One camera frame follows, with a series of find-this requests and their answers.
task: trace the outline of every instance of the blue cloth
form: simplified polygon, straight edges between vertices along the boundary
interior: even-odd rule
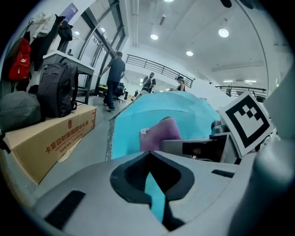
[[[182,139],[204,138],[211,134],[211,123],[219,115],[204,100],[188,92],[145,94],[115,120],[112,159],[140,151],[139,132],[166,116],[173,117]]]
[[[152,213],[162,222],[165,209],[165,195],[157,185],[152,174],[149,173],[146,180],[144,192],[152,197]]]

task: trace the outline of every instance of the man in gray shirt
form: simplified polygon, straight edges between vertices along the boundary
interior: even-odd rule
[[[122,56],[123,54],[121,52],[117,52],[116,58],[111,60],[107,67],[99,75],[99,78],[101,78],[101,76],[110,68],[109,76],[106,82],[107,94],[103,100],[104,106],[108,106],[110,111],[115,110],[112,95],[116,92],[120,80],[125,75],[125,63],[122,61]]]

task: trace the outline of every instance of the window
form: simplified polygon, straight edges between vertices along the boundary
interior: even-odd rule
[[[106,17],[103,18],[98,26],[98,30],[102,33],[102,36],[111,44],[118,30],[112,11],[110,11],[106,15]]]
[[[123,37],[123,35],[124,35],[124,30],[121,30],[118,37],[116,38],[114,44],[112,45],[113,50],[116,50],[116,47],[117,47],[120,39]]]
[[[112,60],[112,57],[109,55],[107,57],[107,60],[106,60],[106,63],[104,65],[104,67],[106,67],[110,63],[111,60]],[[110,71],[110,69],[106,73],[103,74],[103,76],[100,79],[100,84],[106,85],[106,81],[107,81],[107,77],[109,75],[109,71]]]
[[[97,47],[100,45],[100,43],[101,42],[94,35],[92,35],[88,44],[85,47],[84,53],[81,57],[81,61],[87,65],[90,65],[94,57],[95,51]]]
[[[95,16],[95,19],[98,20],[109,7],[110,4],[108,0],[100,0],[92,3],[89,8]]]
[[[106,50],[102,47],[99,54],[98,54],[95,65],[94,65],[95,71],[94,71],[94,74],[92,76],[92,82],[91,82],[91,85],[90,85],[90,89],[95,89],[96,82],[97,82],[97,79],[98,79],[98,74],[100,72],[100,68],[102,66],[102,62],[103,62],[103,59],[105,58],[105,56],[106,56]]]
[[[80,50],[89,32],[90,27],[80,16],[77,19],[77,21],[73,24],[73,40],[69,42],[66,53],[68,53],[68,51],[71,49],[71,54],[73,54],[73,57],[78,58]]]
[[[113,2],[115,2],[115,0],[108,0],[109,4],[112,4]]]

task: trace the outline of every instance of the jeans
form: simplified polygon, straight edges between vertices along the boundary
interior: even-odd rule
[[[112,95],[114,92],[116,92],[119,82],[107,81],[106,85],[107,85],[107,93],[106,93],[106,97],[103,100],[103,102],[106,103],[110,109],[115,109],[114,103],[112,100]]]

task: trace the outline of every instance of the cardboard box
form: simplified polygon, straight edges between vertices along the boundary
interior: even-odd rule
[[[58,159],[95,127],[96,107],[80,105],[63,118],[50,118],[6,133],[6,141],[23,171],[39,184]]]

